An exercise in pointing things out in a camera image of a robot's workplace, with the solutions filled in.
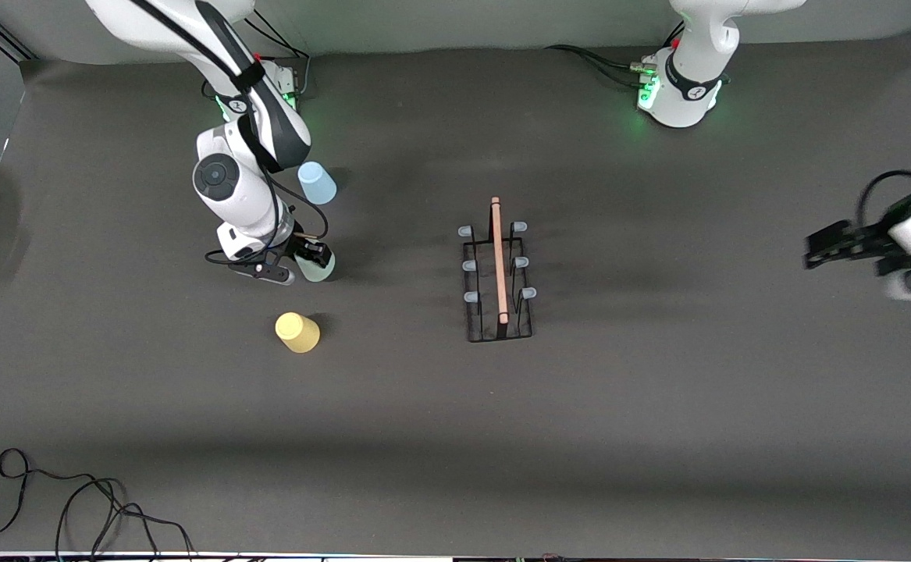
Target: gray rubber cap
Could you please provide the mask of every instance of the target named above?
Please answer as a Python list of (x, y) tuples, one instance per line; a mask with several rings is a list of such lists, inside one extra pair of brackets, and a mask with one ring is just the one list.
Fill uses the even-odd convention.
[(195, 164), (192, 174), (195, 189), (213, 201), (222, 201), (233, 195), (240, 180), (240, 165), (226, 154), (209, 154)]

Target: yellow cup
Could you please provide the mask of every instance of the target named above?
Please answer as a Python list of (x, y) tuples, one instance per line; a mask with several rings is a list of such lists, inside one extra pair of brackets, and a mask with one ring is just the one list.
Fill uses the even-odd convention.
[(274, 333), (286, 347), (296, 353), (308, 352), (320, 341), (320, 327), (316, 322), (294, 312), (278, 317), (274, 323)]

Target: green led light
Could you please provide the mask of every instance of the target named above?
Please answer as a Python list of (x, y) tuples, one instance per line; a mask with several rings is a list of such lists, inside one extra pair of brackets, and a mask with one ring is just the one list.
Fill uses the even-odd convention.
[(285, 103), (287, 103), (292, 109), (298, 110), (298, 107), (295, 106), (296, 99), (295, 99), (294, 95), (283, 94), (283, 95), (281, 95), (281, 99), (285, 100)]
[(226, 114), (226, 107), (223, 107), (222, 102), (219, 100), (219, 96), (215, 96), (215, 103), (219, 106), (219, 111), (222, 112), (222, 120), (230, 123), (230, 115)]
[(656, 101), (656, 94), (660, 91), (659, 76), (654, 76), (648, 84), (643, 85), (642, 89), (643, 92), (639, 95), (639, 107), (648, 110), (653, 107), (653, 102)]
[(708, 102), (709, 109), (712, 109), (713, 107), (715, 107), (715, 100), (719, 99), (719, 89), (721, 89), (721, 88), (722, 88), (722, 80), (719, 80), (719, 82), (716, 82), (715, 93), (712, 94), (712, 101)]

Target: wooden stick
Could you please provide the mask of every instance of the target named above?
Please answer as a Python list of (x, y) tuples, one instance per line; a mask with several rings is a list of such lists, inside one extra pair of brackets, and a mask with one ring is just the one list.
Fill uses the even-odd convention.
[(500, 198), (490, 199), (490, 214), (493, 217), (493, 259), (497, 262), (497, 310), (498, 322), (506, 325), (510, 320), (507, 313), (507, 279), (504, 273), (504, 240), (500, 226)]

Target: black strap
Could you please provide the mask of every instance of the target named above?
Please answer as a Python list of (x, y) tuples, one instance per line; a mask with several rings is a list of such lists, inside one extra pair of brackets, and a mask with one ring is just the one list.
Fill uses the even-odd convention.
[(255, 60), (254, 64), (245, 71), (231, 78), (230, 82), (233, 82), (233, 86), (237, 91), (246, 92), (262, 81), (263, 78), (265, 78), (265, 67), (262, 66), (262, 61)]
[(670, 80), (670, 83), (676, 86), (684, 96), (684, 99), (688, 101), (698, 101), (704, 98), (705, 94), (711, 92), (712, 88), (715, 88), (715, 85), (719, 83), (719, 79), (722, 78), (722, 75), (719, 75), (708, 82), (695, 82), (690, 78), (684, 78), (680, 72), (677, 72), (677, 67), (674, 66), (673, 52), (667, 56), (665, 69), (667, 71), (667, 80)]
[(274, 159), (274, 156), (271, 156), (271, 153), (267, 151), (265, 145), (262, 145), (262, 142), (251, 131), (251, 117), (248, 114), (244, 113), (237, 119), (237, 128), (240, 128), (241, 137), (244, 138), (244, 142), (247, 143), (254, 156), (258, 158), (258, 164), (264, 166), (265, 170), (272, 174), (284, 170), (278, 164), (278, 161)]

